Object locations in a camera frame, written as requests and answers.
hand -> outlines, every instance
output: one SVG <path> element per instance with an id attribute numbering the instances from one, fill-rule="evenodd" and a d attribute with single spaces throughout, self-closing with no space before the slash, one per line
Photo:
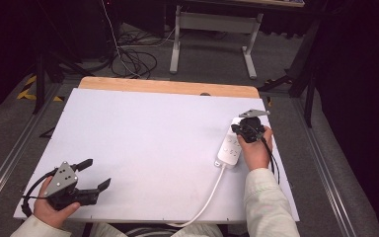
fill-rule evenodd
<path id="1" fill-rule="evenodd" d="M 269 149 L 272 150 L 272 130 L 264 126 L 265 133 L 264 138 Z M 242 151 L 245 157 L 245 163 L 248 165 L 250 171 L 259 168 L 268 168 L 269 155 L 262 141 L 258 140 L 252 143 L 246 143 L 241 135 L 238 135 L 239 144 L 242 147 Z"/>
<path id="2" fill-rule="evenodd" d="M 51 179 L 52 177 L 48 177 L 42 183 L 39 189 L 39 197 L 44 197 L 44 191 L 47 189 L 48 184 L 50 184 Z M 46 199 L 38 198 L 34 203 L 34 216 L 42 222 L 59 229 L 67 217 L 73 214 L 80 206 L 79 202 L 74 202 L 64 209 L 55 210 Z"/>

desk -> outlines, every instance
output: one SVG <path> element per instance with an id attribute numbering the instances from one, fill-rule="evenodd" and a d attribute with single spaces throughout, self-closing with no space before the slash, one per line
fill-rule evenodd
<path id="1" fill-rule="evenodd" d="M 201 1 L 206 3 L 214 3 L 214 1 Z M 236 0 L 236 3 L 251 3 L 259 5 L 274 5 L 283 6 L 288 8 L 301 8 L 304 3 L 285 2 L 278 0 Z M 262 13 L 258 13 L 256 18 L 242 18 L 230 16 L 217 16 L 209 14 L 187 13 L 181 12 L 182 6 L 177 6 L 176 19 L 175 19 L 175 39 L 172 51 L 170 72 L 175 74 L 178 72 L 178 62 L 180 58 L 180 30 L 193 29 L 193 30 L 206 30 L 206 31 L 220 31 L 229 33 L 250 34 L 248 45 L 242 47 L 242 53 L 245 58 L 245 63 L 251 79 L 257 78 L 254 62 L 252 61 L 251 52 L 257 38 L 258 31 L 261 26 L 263 18 Z"/>
<path id="2" fill-rule="evenodd" d="M 168 93 L 152 93 L 163 89 Z M 174 92 L 191 95 L 170 94 Z M 217 96 L 194 96 L 203 92 Z M 248 98 L 228 97 L 238 93 Z M 213 163 L 230 121 L 250 108 L 264 109 L 255 88 L 84 78 L 69 97 L 28 187 L 48 167 L 92 158 L 93 166 L 78 174 L 78 189 L 92 189 L 107 178 L 112 183 L 97 205 L 81 207 L 71 219 L 184 222 L 199 211 L 217 179 L 219 169 Z M 261 120 L 269 125 L 267 117 Z M 273 155 L 281 188 L 298 220 L 276 145 Z M 243 192 L 248 173 L 243 158 L 226 171 L 198 222 L 246 221 Z M 24 217 L 19 207 L 14 217 Z"/>

white power strip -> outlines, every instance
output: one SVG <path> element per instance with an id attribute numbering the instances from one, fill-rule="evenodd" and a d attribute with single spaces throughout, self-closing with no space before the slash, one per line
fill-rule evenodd
<path id="1" fill-rule="evenodd" d="M 241 118 L 233 118 L 232 124 L 239 124 L 240 120 Z M 226 168 L 231 169 L 238 163 L 241 152 L 242 147 L 238 142 L 237 135 L 232 131 L 232 127 L 229 126 L 214 165 L 217 167 L 225 165 Z"/>

hazard tape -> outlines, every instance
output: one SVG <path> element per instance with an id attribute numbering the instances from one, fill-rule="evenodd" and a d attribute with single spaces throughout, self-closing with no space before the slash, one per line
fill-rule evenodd
<path id="1" fill-rule="evenodd" d="M 36 75 L 32 76 L 27 80 L 26 85 L 24 85 L 23 90 L 21 90 L 21 93 L 17 96 L 17 99 L 26 99 L 26 100 L 32 100 L 35 101 L 37 99 L 36 95 L 30 95 L 29 90 L 32 88 L 33 84 L 36 82 L 37 77 Z M 64 102 L 65 97 L 61 96 L 55 96 L 53 101 L 55 102 Z"/>

white tabletop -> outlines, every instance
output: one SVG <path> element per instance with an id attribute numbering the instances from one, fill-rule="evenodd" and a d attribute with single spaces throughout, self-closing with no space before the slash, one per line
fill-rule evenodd
<path id="1" fill-rule="evenodd" d="M 264 110 L 261 99 L 202 97 L 75 89 L 27 190 L 63 161 L 94 159 L 77 173 L 78 189 L 94 189 L 112 178 L 96 205 L 70 218 L 106 222 L 182 222 L 207 201 L 220 169 L 214 160 L 234 117 Z M 260 117 L 269 125 L 267 117 Z M 280 186 L 297 209 L 274 143 Z M 226 170 L 211 204 L 198 222 L 246 221 L 243 196 L 248 169 L 240 158 Z M 18 205 L 15 218 L 25 218 Z"/>

